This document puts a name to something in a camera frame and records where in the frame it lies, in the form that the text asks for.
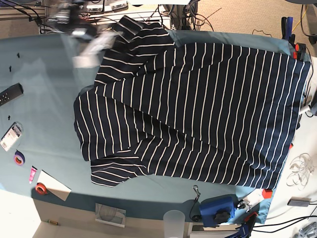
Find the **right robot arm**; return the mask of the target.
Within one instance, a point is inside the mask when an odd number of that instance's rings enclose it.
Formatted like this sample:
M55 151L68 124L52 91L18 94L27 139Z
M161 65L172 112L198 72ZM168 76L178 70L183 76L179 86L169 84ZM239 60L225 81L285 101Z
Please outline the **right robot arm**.
M57 12L48 18L49 27L56 33L66 33L84 43L84 49L72 58L75 68L94 68L99 63L99 52L111 49L122 32L94 26L82 15L85 0L64 0Z

